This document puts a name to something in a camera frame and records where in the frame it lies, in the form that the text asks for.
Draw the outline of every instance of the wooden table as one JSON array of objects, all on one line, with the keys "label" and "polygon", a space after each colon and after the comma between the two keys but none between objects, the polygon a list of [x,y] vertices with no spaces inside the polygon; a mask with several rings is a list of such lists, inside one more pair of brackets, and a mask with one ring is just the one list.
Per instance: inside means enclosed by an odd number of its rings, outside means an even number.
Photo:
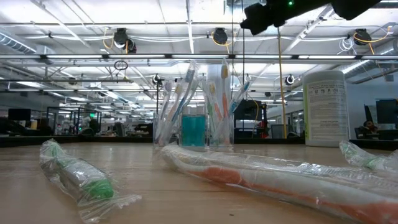
[{"label": "wooden table", "polygon": [[[103,169],[143,196],[101,223],[345,223],[335,217],[245,190],[168,170],[151,144],[72,143],[64,149]],[[236,145],[236,152],[348,166],[337,148]],[[76,203],[39,167],[39,146],[0,149],[1,223],[82,223]]]}]

